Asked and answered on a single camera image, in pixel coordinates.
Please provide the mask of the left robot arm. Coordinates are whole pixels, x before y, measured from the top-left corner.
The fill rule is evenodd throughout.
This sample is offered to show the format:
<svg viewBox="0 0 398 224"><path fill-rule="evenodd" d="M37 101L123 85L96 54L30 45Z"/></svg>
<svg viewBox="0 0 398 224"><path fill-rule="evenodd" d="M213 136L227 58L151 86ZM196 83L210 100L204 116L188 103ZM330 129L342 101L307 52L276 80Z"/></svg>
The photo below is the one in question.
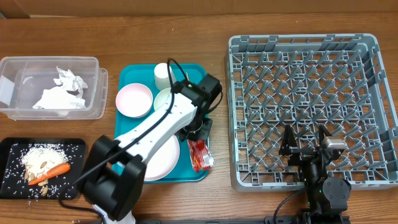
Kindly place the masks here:
<svg viewBox="0 0 398 224"><path fill-rule="evenodd" d="M199 83L174 83L174 93L141 124L112 140L95 141L77 184L105 223L122 221L141 196L147 164L177 135L181 141L208 139L212 121L206 116L222 93L220 81L207 74Z"/></svg>

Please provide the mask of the red snack wrapper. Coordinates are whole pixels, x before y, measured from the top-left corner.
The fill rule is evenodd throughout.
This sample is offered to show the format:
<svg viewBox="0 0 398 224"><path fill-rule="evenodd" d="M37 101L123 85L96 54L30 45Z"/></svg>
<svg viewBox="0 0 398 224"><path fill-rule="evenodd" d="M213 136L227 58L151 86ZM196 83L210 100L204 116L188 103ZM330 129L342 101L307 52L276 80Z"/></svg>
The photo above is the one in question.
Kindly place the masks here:
<svg viewBox="0 0 398 224"><path fill-rule="evenodd" d="M213 167L214 159L205 140L188 140L187 143L190 152L190 160L195 172L208 170Z"/></svg>

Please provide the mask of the clear plastic bin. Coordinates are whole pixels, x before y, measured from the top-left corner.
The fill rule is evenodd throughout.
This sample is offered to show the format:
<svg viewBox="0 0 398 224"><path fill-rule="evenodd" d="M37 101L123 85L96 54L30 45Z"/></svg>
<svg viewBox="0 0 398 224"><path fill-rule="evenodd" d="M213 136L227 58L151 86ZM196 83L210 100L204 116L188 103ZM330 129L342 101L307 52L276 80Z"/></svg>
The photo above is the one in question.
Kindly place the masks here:
<svg viewBox="0 0 398 224"><path fill-rule="evenodd" d="M54 87L56 68L69 68L88 84L86 109L33 109L45 89ZM1 60L1 112L14 120L100 119L108 94L108 71L95 57L5 57Z"/></svg>

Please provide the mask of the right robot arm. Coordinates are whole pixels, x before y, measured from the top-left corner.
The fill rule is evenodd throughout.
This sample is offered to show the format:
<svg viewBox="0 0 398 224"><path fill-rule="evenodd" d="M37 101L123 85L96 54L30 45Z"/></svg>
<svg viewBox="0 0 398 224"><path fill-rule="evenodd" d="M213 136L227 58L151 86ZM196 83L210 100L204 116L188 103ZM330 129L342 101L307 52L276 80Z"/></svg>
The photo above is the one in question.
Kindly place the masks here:
<svg viewBox="0 0 398 224"><path fill-rule="evenodd" d="M318 128L320 143L313 149L300 149L290 125L285 126L279 154L288 156L288 165L301 171L304 188L283 200L276 208L274 223L349 223L342 213L348 209L351 184L342 178L329 177L326 167L342 155L345 142L334 137L324 125ZM279 217L280 208L291 198L305 192L308 208L301 209L292 217Z"/></svg>

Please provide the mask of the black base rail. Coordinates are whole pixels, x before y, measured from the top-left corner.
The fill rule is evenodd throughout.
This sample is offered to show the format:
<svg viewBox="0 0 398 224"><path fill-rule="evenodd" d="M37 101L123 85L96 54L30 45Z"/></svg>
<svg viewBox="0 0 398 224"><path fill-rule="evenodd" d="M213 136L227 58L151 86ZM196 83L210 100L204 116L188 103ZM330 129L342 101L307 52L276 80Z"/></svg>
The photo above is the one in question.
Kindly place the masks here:
<svg viewBox="0 0 398 224"><path fill-rule="evenodd" d="M340 220L321 220L316 218L314 222L306 222L298 216L277 216L274 221L273 216L267 216L262 219L243 218L243 219L216 219L216 220L138 220L137 224L299 224L299 223L342 223L350 224L349 216L342 217Z"/></svg>

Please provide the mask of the white paper cup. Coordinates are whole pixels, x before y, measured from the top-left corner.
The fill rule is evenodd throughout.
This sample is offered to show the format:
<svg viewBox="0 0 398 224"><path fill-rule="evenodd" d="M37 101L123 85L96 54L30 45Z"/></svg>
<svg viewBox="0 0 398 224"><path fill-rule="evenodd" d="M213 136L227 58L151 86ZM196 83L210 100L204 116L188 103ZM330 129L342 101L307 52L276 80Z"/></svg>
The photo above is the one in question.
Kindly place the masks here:
<svg viewBox="0 0 398 224"><path fill-rule="evenodd" d="M171 87L170 79L169 79L169 72L172 77L172 83L175 83L176 78L175 78L175 75L173 73L171 66L167 66L166 63L159 63L155 66L154 80L155 80L155 85L158 90L163 90L163 89Z"/></svg>

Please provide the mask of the grey plastic dishwasher rack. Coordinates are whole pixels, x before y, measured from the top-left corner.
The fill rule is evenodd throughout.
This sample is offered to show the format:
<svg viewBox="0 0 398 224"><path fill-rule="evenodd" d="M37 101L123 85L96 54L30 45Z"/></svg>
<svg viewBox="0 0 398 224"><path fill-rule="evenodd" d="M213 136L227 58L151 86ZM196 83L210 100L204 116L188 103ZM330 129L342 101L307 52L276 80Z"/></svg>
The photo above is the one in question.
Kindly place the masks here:
<svg viewBox="0 0 398 224"><path fill-rule="evenodd" d="M314 149L324 125L344 140L326 171L355 190L397 186L397 113L372 34L235 35L226 53L231 185L290 191L302 176L279 154L286 125Z"/></svg>

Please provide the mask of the large pink plate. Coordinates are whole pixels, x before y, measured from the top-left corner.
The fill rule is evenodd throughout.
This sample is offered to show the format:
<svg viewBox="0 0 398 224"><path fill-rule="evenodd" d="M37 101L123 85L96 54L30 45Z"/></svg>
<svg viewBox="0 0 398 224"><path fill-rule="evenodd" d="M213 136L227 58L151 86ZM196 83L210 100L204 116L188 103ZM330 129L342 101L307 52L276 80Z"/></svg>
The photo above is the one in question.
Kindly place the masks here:
<svg viewBox="0 0 398 224"><path fill-rule="evenodd" d="M172 136L148 162L144 181L152 182L168 175L177 165L179 156L179 141L176 136Z"/></svg>

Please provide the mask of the pink bowl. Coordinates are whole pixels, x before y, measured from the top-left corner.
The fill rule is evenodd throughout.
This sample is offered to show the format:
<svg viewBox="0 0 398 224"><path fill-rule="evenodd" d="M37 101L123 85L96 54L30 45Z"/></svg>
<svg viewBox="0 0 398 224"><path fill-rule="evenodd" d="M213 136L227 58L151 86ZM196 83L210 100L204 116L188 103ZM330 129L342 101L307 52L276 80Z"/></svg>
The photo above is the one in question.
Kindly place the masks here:
<svg viewBox="0 0 398 224"><path fill-rule="evenodd" d="M132 83L122 87L116 96L118 111L130 118L144 117L152 108L153 94L141 83Z"/></svg>

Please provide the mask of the white small bowl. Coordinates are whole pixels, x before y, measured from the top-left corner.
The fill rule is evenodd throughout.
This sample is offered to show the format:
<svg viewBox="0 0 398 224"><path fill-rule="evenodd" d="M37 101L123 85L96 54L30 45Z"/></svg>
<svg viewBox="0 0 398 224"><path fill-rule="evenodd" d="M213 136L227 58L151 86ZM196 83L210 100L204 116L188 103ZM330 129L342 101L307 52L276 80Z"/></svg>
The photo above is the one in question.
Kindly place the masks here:
<svg viewBox="0 0 398 224"><path fill-rule="evenodd" d="M165 88L157 94L153 104L155 111L158 110L166 102L167 98L170 95L170 91L171 88Z"/></svg>

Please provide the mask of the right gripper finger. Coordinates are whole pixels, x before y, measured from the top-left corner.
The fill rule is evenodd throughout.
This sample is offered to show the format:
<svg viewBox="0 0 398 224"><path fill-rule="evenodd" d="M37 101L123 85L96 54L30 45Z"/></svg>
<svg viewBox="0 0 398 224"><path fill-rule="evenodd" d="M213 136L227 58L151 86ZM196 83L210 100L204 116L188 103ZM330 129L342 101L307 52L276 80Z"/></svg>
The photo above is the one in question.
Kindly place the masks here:
<svg viewBox="0 0 398 224"><path fill-rule="evenodd" d="M332 136L332 134L327 130L326 126L320 124L318 126L319 142L322 143L325 137Z"/></svg>
<svg viewBox="0 0 398 224"><path fill-rule="evenodd" d="M279 155L291 156L298 153L299 149L297 147L297 142L295 140L293 129L291 125L286 124L284 136L282 138L282 144L279 149Z"/></svg>

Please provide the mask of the orange carrot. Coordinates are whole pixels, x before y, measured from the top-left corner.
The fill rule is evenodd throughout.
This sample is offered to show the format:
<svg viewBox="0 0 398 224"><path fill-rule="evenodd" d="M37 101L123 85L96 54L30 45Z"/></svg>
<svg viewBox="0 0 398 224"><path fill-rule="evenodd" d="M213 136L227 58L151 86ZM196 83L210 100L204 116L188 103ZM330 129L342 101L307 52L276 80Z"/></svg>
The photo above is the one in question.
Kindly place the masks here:
<svg viewBox="0 0 398 224"><path fill-rule="evenodd" d="M41 175L40 177L31 180L28 185L35 185L38 184L40 182L43 182L47 179L51 179L52 177L56 177L58 175L64 174L66 172L68 172L71 169L71 166L69 163L63 163L63 164L59 164L57 166L55 166L54 168L50 169L48 172L46 172L45 174Z"/></svg>

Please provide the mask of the white napkin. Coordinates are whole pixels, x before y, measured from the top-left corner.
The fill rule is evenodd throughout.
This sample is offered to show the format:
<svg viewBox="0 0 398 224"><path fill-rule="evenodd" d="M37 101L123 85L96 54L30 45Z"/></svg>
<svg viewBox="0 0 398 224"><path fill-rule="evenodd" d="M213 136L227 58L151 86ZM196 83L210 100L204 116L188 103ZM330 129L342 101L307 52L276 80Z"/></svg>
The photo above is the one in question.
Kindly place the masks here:
<svg viewBox="0 0 398 224"><path fill-rule="evenodd" d="M80 76L74 75L71 70L57 67L58 78L54 78L55 87L44 90L41 99L32 107L33 109L67 110L85 109L83 99L87 83Z"/></svg>

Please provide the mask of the teal serving tray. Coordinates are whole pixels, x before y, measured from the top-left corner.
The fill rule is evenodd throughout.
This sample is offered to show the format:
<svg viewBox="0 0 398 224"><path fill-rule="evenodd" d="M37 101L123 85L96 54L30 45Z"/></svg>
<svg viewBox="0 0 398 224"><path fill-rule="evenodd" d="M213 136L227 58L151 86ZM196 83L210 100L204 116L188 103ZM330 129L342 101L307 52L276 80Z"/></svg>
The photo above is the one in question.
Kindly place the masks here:
<svg viewBox="0 0 398 224"><path fill-rule="evenodd" d="M160 90L155 85L155 69L156 64L134 64L124 68L119 76L119 90L131 83L141 83L147 86L153 96L157 96ZM196 63L181 63L180 66L184 72L188 74L188 79L197 84L206 76L206 70ZM120 112L116 114L116 124L114 136L118 137L126 132L134 129L145 117L129 118ZM180 156L174 169L165 177L155 180L155 183L172 183L172 182L198 182L208 175L207 170L195 172L190 160L190 152L187 142L179 142Z"/></svg>

